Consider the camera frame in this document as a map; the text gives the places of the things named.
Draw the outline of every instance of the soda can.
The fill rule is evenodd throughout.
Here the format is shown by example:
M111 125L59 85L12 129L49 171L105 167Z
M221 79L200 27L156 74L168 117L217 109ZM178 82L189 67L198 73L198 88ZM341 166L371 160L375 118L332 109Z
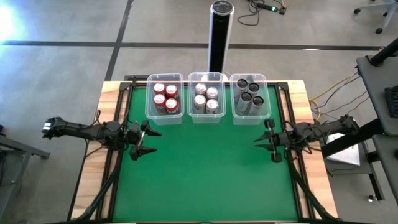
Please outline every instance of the soda can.
M178 108L178 101L174 98L170 98L166 101L166 110L168 114L179 114L180 109Z
M214 99L210 99L206 103L206 114L217 114L218 102Z
M175 85L168 85L166 87L166 96L167 98L174 98L177 101L180 99L180 95L178 93L178 88Z
M210 87L207 89L206 92L206 97L207 100L213 99L213 100L217 100L218 99L218 90L215 87Z
M155 95L155 106L159 114L167 114L166 111L166 97L162 94Z
M195 94L206 96L207 87L204 83L198 83L195 86Z
M193 100L195 114L204 114L206 112L206 98L203 95L195 96Z
M239 98L238 104L236 105L236 114L243 115L246 112L246 109L251 103L251 94L248 92L242 93Z
M156 83L154 86L154 90L156 95L158 94L165 95L166 92L166 88L164 87L163 83Z
M259 115L264 106L264 99L261 96L255 96L252 100L249 115Z
M250 83L248 87L248 93L251 94L251 97L257 96L259 93L260 86L257 83Z
M244 79L240 79L236 82L236 87L234 89L234 100L235 103L238 102L240 99L242 93L246 91L246 88L248 87L248 82Z

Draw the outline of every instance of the red soda can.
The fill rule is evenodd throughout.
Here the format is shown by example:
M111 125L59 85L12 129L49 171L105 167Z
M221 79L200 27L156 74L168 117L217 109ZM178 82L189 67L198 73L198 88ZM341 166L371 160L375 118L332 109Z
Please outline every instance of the red soda can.
M178 93L178 88L175 85L168 85L166 87L166 96L167 98L174 98L175 100L180 99L180 95Z
M166 88L164 87L163 83L156 83L154 86L155 94L162 94L165 95L166 93Z
M155 95L155 106L159 114L167 114L166 110L166 97L162 94Z
M174 98L170 98L166 101L166 110L168 114L179 114L180 108L178 101Z

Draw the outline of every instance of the green mat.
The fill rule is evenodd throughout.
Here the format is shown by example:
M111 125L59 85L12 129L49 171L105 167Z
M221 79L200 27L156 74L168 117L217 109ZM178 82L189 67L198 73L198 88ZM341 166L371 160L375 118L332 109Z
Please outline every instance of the green mat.
M134 89L130 120L147 119L145 96L145 88ZM272 86L269 97L279 132ZM229 88L226 99L220 124L193 124L187 113L181 125L150 121L163 136L146 136L145 146L158 151L138 161L124 153L114 222L297 220L286 161L273 163L269 152L254 146L263 124L233 125Z

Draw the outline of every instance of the plastic bin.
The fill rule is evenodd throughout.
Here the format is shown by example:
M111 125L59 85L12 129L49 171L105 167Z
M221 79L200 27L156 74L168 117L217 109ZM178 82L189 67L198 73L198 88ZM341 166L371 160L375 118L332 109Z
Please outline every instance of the plastic bin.
M167 85L175 85L180 93L180 113L174 115L162 115L157 112L154 97L154 85L156 83L163 83ZM182 116L184 115L184 83L183 77L179 73L171 74L153 74L147 79L147 94L145 103L145 115L148 119L151 119L157 125L168 125L168 124L181 124Z
M215 87L218 90L218 113L217 114L195 114L194 101L195 86L197 83L204 83L207 88ZM195 124L219 123L225 115L225 82L223 74L218 72L194 72L188 77L188 108L189 116Z
M259 85L259 93L257 96L261 96L264 99L264 106L257 116L250 115L238 115L235 111L236 102L234 102L234 91L236 89L236 82L239 79L245 79L248 82L248 85L252 82L255 82ZM267 119L271 116L271 104L269 102L268 95L268 87L267 87L267 79L262 74L233 74L230 78L230 89L231 89L231 106L232 106L232 115L233 115L233 123L234 125L258 125L264 119Z

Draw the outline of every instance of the gray floor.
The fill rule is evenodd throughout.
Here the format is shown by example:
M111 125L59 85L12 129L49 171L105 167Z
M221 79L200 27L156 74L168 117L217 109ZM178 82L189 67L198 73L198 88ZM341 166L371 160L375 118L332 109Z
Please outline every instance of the gray floor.
M213 1L135 0L123 42L207 43L208 10ZM248 13L245 0L231 1L236 17ZM383 46L398 35L397 18L381 35L383 11L352 11L363 0L286 0L286 15L261 12L260 24L234 21L231 43ZM6 40L114 42L127 0L1 1L14 17ZM32 160L7 222L58 222L66 219L83 157L84 142L75 138L41 138L47 118L61 116L79 123L92 121L113 48L0 45L0 124L10 138L51 152L47 161ZM226 73L263 73L269 80L305 80L309 97L355 72L355 59L376 52L337 50L230 49ZM125 75L206 70L206 49L122 47L112 80ZM364 92L361 79L344 87L322 108L327 112ZM330 113L340 116L365 99ZM359 124L376 114L368 100L350 113ZM369 203L365 175L337 175L330 184L344 220L396 223L398 206L382 168L376 165L386 200Z

